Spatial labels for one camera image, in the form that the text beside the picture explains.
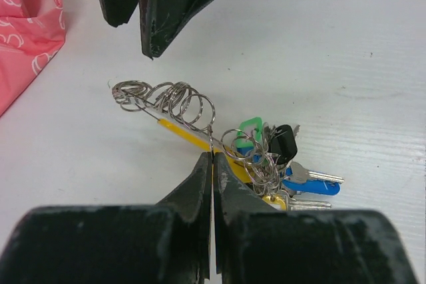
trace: metal wire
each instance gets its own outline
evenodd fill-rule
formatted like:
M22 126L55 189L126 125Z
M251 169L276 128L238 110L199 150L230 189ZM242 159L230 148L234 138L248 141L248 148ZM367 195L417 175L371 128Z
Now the metal wire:
M268 152L268 146L274 135L275 127L270 128L267 124L263 125L262 143L254 139L254 132L247 134L238 129L227 130L220 140L215 139L212 135L212 126L216 119L216 109L213 102L185 82L163 82L152 87L142 81L124 81L117 83L112 88L112 95L116 103L125 111L136 112L153 109L170 117L191 131L206 135L212 152L215 143L231 159L242 163L254 185L254 191L259 196L272 196L283 188L282 180L284 175L281 174L282 170L278 170L276 165L278 155ZM196 115L192 120L185 120L184 115L192 99L197 100L199 103L198 112L195 112ZM205 127L199 128L196 123L200 121L204 112L203 100L209 103L212 116L208 119ZM235 137L230 146L225 145L225 137L233 132L240 132L241 135ZM235 143L238 139L250 141L254 146L253 150L246 155L235 152Z

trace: table surface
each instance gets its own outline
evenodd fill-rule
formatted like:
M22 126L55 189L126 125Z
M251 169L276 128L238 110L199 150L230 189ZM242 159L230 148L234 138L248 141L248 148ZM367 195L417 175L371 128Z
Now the table surface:
M424 0L215 0L155 61L138 12L115 29L98 0L64 4L65 46L0 118L0 249L33 207L174 189L200 151L122 111L109 86L185 81L214 101L215 135L254 116L300 124L296 159L346 178L312 198L383 212L425 282Z

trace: pink cloth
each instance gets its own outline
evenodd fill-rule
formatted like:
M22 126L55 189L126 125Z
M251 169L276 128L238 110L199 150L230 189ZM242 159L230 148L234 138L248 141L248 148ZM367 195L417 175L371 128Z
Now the pink cloth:
M0 0L0 116L64 42L62 0Z

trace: yellow stick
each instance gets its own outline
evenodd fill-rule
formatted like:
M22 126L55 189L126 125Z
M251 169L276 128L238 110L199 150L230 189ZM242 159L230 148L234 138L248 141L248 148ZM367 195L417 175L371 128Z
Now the yellow stick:
M210 151L210 145L206 141L200 139L199 137L189 133L188 131L180 128L179 126L171 123L167 119L160 119L158 120L158 123L161 124L163 127L165 127L167 130L177 134L181 138L185 139L186 141L192 143L193 145L203 149L204 151ZM221 150L214 148L215 152L221 152ZM242 166L237 165L235 161L228 156L226 157L228 160L228 163L234 172L234 174L244 183L250 183L251 179L247 175L246 169L244 169Z

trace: black key fob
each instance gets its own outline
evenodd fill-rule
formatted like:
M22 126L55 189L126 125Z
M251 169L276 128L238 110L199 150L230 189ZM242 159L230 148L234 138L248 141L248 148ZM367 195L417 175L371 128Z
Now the black key fob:
M284 124L276 128L268 152L280 155L277 160L278 165L287 164L296 156L298 147L291 126Z

